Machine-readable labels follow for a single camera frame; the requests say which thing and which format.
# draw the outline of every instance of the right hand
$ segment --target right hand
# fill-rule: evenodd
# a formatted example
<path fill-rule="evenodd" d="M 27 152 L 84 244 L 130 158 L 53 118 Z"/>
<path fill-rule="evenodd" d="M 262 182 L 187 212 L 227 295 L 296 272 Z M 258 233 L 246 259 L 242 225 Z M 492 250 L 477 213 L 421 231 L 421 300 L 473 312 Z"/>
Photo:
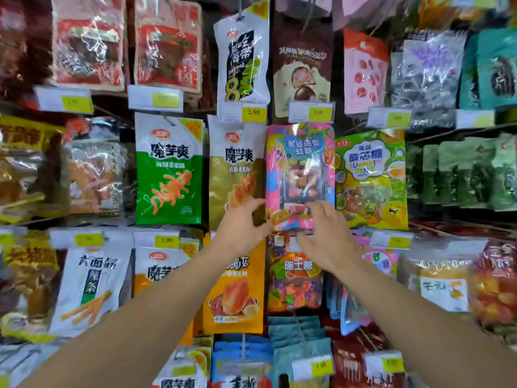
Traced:
<path fill-rule="evenodd" d="M 326 201 L 308 203 L 307 207 L 314 218 L 314 236 L 299 233 L 296 241 L 309 259 L 333 274 L 351 261 L 361 259 L 344 215 Z"/>

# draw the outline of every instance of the hand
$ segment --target hand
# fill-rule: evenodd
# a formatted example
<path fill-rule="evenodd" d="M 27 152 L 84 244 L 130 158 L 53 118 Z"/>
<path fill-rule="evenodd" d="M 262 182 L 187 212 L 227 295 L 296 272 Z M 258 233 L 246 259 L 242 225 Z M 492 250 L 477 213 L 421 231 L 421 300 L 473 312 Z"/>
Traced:
<path fill-rule="evenodd" d="M 361 258 L 344 215 L 325 201 L 307 203 L 307 207 L 314 218 L 314 236 L 299 233 L 296 241 L 308 258 L 333 274 L 350 261 Z"/>
<path fill-rule="evenodd" d="M 224 214 L 212 243 L 226 251 L 232 261 L 251 252 L 271 232 L 270 223 L 255 227 L 251 217 L 264 201 L 249 198 L 240 207 L 230 208 Z"/>

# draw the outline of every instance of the brand logo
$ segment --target brand logo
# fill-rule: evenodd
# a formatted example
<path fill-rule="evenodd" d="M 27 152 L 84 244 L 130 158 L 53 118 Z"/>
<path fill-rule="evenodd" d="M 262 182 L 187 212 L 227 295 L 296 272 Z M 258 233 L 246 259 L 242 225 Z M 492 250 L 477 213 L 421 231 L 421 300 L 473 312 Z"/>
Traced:
<path fill-rule="evenodd" d="M 350 147 L 350 140 L 342 140 L 340 142 L 337 142 L 337 147 L 338 148 Z"/>
<path fill-rule="evenodd" d="M 226 134 L 226 140 L 232 143 L 237 143 L 240 140 L 240 137 L 236 133 L 227 133 Z"/>
<path fill-rule="evenodd" d="M 165 140 L 166 138 L 171 137 L 171 132 L 165 129 L 155 129 L 151 132 L 151 135 L 154 137 L 160 138 L 162 140 Z"/>
<path fill-rule="evenodd" d="M 154 252 L 149 255 L 149 258 L 153 259 L 153 260 L 163 261 L 163 260 L 167 260 L 167 255 L 162 252 Z"/>

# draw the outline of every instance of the forearm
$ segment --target forearm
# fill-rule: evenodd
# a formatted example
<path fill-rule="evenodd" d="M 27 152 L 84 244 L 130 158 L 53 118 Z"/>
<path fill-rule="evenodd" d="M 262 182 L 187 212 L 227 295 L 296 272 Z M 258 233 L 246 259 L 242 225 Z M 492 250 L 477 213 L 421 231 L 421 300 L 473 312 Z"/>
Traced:
<path fill-rule="evenodd" d="M 232 261 L 216 244 L 63 348 L 20 388 L 148 388 Z"/>
<path fill-rule="evenodd" d="M 337 277 L 402 352 L 406 367 L 430 387 L 508 387 L 517 379 L 517 356 L 509 349 L 374 265 L 354 259 L 338 269 Z"/>

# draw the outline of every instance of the human arm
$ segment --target human arm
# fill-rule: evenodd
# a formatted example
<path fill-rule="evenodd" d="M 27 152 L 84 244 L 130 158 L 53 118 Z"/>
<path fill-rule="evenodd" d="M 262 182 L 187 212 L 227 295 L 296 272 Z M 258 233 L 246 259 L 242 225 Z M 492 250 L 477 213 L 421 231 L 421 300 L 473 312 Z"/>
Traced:
<path fill-rule="evenodd" d="M 262 203 L 230 209 L 206 248 L 71 339 L 19 388 L 149 388 L 226 267 L 270 232 L 268 224 L 253 226 Z"/>
<path fill-rule="evenodd" d="M 406 368 L 431 388 L 509 387 L 517 355 L 439 306 L 406 289 L 361 258 L 343 215 L 325 202 L 310 206 L 314 237 L 298 236 L 303 251 L 359 297 Z"/>

